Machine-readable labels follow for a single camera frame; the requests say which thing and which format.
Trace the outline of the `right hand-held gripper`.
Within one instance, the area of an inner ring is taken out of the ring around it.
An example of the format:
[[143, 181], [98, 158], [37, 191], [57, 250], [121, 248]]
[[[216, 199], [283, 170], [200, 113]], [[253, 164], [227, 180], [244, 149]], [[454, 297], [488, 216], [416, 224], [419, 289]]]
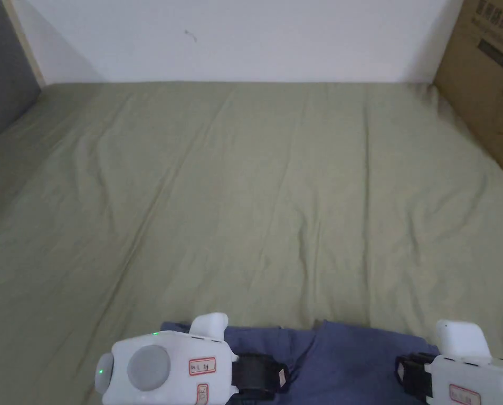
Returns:
[[503, 404], [503, 359], [491, 355], [474, 323], [438, 320], [439, 354], [395, 360], [396, 380], [423, 404]]

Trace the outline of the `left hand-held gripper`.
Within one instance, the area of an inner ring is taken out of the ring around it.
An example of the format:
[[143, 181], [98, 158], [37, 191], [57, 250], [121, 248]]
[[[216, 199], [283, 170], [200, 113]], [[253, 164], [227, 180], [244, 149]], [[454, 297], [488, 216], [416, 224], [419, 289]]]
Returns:
[[225, 313], [193, 319], [189, 331], [159, 331], [116, 342], [103, 354], [94, 388], [103, 404], [237, 404], [272, 401], [290, 371], [272, 356], [234, 353]]

